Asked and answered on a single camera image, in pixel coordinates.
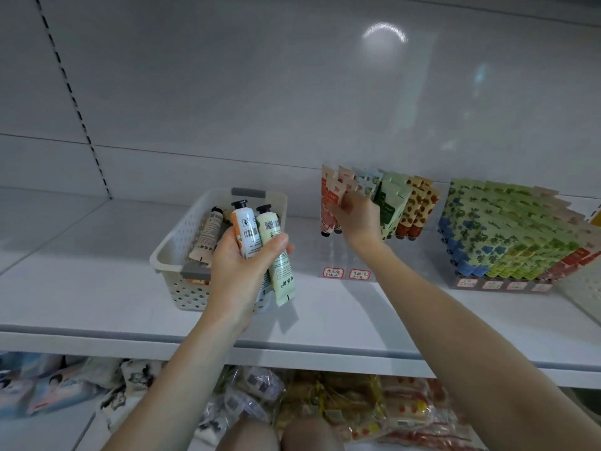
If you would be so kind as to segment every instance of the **green tube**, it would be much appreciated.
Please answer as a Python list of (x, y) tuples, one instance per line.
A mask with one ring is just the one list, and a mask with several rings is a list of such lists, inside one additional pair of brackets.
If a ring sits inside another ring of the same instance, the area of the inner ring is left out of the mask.
[[(263, 246), (272, 238), (282, 232), (280, 220), (274, 212), (270, 212), (271, 205), (265, 204), (257, 207), (260, 215), (257, 217), (257, 227)], [(286, 250), (269, 266), (271, 285), (274, 287), (275, 302), (278, 307), (292, 300), (296, 296), (296, 288), (292, 277), (292, 267)]]

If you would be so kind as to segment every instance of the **shelf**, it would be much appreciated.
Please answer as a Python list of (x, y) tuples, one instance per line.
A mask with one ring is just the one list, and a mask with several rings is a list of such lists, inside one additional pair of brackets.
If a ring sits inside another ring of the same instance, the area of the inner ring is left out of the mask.
[(0, 274), (106, 201), (19, 188), (0, 188)]
[[(199, 314), (173, 305), (148, 257), (185, 211), (109, 201), (8, 270), (0, 277), (0, 348), (169, 359)], [(432, 376), (377, 284), (320, 277), (330, 262), (358, 263), (342, 237), (322, 237), (317, 219), (289, 218), (286, 230), (297, 246), (297, 298), (253, 318), (229, 363)], [(429, 230), (391, 246), (557, 384), (601, 387), (600, 327), (557, 294), (450, 290), (438, 239)]]
[(71, 450), (86, 431), (98, 402), (96, 397), (45, 415), (2, 420), (2, 450)]

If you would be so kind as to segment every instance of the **red sticker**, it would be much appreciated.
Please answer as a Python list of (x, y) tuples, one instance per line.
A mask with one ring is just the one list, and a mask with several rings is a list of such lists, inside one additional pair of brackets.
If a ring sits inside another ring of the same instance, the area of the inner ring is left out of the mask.
[(342, 278), (344, 277), (344, 269), (339, 267), (324, 267), (323, 276), (325, 278)]
[(371, 276), (372, 273), (364, 269), (351, 269), (349, 272), (349, 278), (353, 280), (369, 280)]

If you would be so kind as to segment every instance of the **price tag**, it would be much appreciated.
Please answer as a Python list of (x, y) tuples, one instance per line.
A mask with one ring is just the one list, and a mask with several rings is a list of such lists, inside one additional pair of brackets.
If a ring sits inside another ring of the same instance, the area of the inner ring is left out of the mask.
[(503, 286), (503, 282), (499, 280), (488, 280), (482, 285), (483, 290), (498, 290)]
[(342, 278), (344, 277), (344, 269), (340, 269), (339, 267), (325, 267), (323, 276), (325, 278)]
[(512, 281), (509, 285), (507, 285), (508, 290), (523, 290), (528, 285), (527, 281)]
[(365, 271), (363, 269), (351, 269), (349, 272), (349, 278), (354, 280), (369, 280), (372, 276), (370, 271)]
[(547, 291), (549, 291), (551, 289), (552, 286), (553, 286), (552, 283), (537, 283), (532, 288), (532, 291), (535, 291), (537, 293), (546, 293)]
[(462, 278), (457, 283), (457, 286), (460, 288), (473, 288), (478, 284), (477, 278)]

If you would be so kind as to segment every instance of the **clear plastic organizer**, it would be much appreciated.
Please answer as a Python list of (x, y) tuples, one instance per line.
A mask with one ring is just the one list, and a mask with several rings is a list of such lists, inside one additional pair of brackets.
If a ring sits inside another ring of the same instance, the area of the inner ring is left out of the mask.
[[(256, 209), (271, 204), (272, 212), (280, 217), (284, 231), (288, 197), (282, 193), (249, 188), (214, 188), (203, 194), (177, 222), (150, 256), (150, 265), (163, 275), (169, 297), (182, 310), (203, 311), (210, 298), (210, 269), (188, 258), (200, 230), (214, 206), (230, 209), (234, 201), (248, 200), (248, 207)], [(274, 293), (265, 295), (255, 304), (255, 313), (269, 308)]]

